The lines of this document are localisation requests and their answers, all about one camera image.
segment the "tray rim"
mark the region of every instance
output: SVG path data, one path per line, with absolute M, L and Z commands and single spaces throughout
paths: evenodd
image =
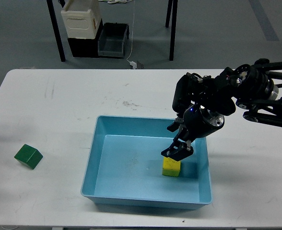
M 89 165 L 89 161 L 90 161 L 90 156 L 91 156 L 91 150 L 92 150 L 92 145 L 93 145 L 93 140 L 94 140 L 94 135 L 95 135 L 95 132 L 96 132 L 96 128 L 97 128 L 97 121 L 100 117 L 120 117 L 120 118 L 137 118 L 137 119 L 156 119 L 156 120 L 170 120 L 170 121 L 173 121 L 174 119 L 173 118 L 159 118 L 159 117 L 140 117 L 140 116 L 118 116 L 118 115 L 99 115 L 97 118 L 96 118 L 96 121 L 95 121 L 95 127 L 94 127 L 94 131 L 93 131 L 93 136 L 92 136 L 92 141 L 91 141 L 91 147 L 89 149 L 89 154 L 88 154 L 88 160 L 87 160 L 87 165 L 86 165 L 86 168 L 85 168 L 85 173 L 84 173 L 84 176 L 83 176 L 83 180 L 82 180 L 82 186 L 81 186 L 81 195 L 90 199 L 91 198 L 106 198 L 106 199 L 115 199 L 115 200 L 133 200 L 133 201 L 140 201 L 140 202 L 162 202 L 162 203 L 168 203 L 168 204 L 183 204 L 183 205 L 197 205 L 197 206 L 204 206 L 204 205 L 209 205 L 213 202 L 213 195 L 212 195 L 212 180 L 211 180 L 211 173 L 210 173 L 210 167 L 209 167 L 209 162 L 208 162 L 208 167 L 207 167 L 207 170 L 208 170 L 208 175 L 209 175 L 209 188 L 210 188 L 210 196 L 211 196 L 211 199 L 210 201 L 208 202 L 200 202 L 200 201 L 194 201 L 194 202 L 175 202 L 175 201 L 166 201 L 166 200 L 153 200 L 153 199 L 148 199 L 148 198 L 131 198 L 131 197 L 117 197 L 117 196 L 98 196 L 98 195 L 87 195 L 85 194 L 82 189 L 83 189 L 83 186 L 84 186 L 84 182 L 85 182 L 85 177 L 86 177 L 86 172 L 87 172 L 87 169 L 88 169 L 88 165 Z M 207 148 L 207 140 L 206 140 L 206 137 L 204 138 L 201 138 L 205 141 L 206 143 L 206 148 Z

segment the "white table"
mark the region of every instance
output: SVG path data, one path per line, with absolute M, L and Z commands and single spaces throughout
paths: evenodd
M 81 195 L 97 116 L 174 118 L 175 86 L 187 71 L 10 71 L 0 88 L 0 225 L 282 227 L 282 128 L 248 122 L 240 108 L 207 137 L 212 204 L 96 206 Z M 34 170 L 14 159 L 23 144 L 44 156 Z

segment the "table leg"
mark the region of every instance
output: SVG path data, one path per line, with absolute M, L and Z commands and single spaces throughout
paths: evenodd
M 175 45 L 175 31 L 176 31 L 176 17 L 177 17 L 177 3 L 178 0 L 173 0 L 172 9 L 172 26 L 171 26 L 171 42 L 170 42 L 170 57 L 169 60 L 174 59 L 174 45 Z
M 62 8 L 63 8 L 64 5 L 65 5 L 65 1 L 64 1 L 64 0 L 59 0 L 59 2 L 60 2 L 61 6 L 62 6 Z
M 56 37 L 56 42 L 57 42 L 57 46 L 58 46 L 58 50 L 59 50 L 59 54 L 60 54 L 60 59 L 61 59 L 61 61 L 65 61 L 65 55 L 64 55 L 64 50 L 63 50 L 63 46 L 62 46 L 62 42 L 61 42 L 60 32 L 59 32 L 59 28 L 58 28 L 58 24 L 57 24 L 57 19 L 56 19 L 53 1 L 52 0 L 46 0 L 46 1 L 47 1 L 47 6 L 48 6 L 48 10 L 49 10 L 51 23 L 53 25 L 53 29 L 54 29 L 54 33 L 55 33 L 55 37 Z
M 168 2 L 168 9 L 166 11 L 166 20 L 165 20 L 165 27 L 166 28 L 169 28 L 172 4 L 173 4 L 173 0 L 169 0 L 169 2 Z

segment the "robotic arm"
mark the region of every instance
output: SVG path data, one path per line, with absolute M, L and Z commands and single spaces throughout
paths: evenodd
M 227 67 L 219 76 L 187 73 L 177 83 L 173 110 L 177 118 L 167 130 L 177 135 L 161 155 L 180 161 L 193 154 L 191 143 L 221 129 L 224 116 L 235 112 L 236 105 L 247 109 L 243 117 L 248 121 L 282 127 L 282 97 L 276 100 L 282 84 L 282 62 L 270 63 L 259 59 L 254 65 L 242 65 L 235 70 Z M 259 113 L 265 110 L 270 114 Z

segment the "white cable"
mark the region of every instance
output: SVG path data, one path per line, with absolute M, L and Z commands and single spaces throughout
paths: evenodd
M 132 53 L 133 27 L 135 25 L 135 4 L 136 4 L 136 0 L 133 3 L 133 19 L 132 19 L 132 32 L 131 32 L 131 50 L 130 50 L 130 54 L 129 54 L 128 58 L 130 58 L 131 53 Z M 126 60 L 132 65 L 132 61 L 129 61 L 128 58 L 126 58 Z
M 98 1 L 104 1 L 104 2 L 107 2 L 108 4 L 116 4 L 116 3 L 125 4 L 127 2 L 132 1 L 132 0 L 98 0 Z

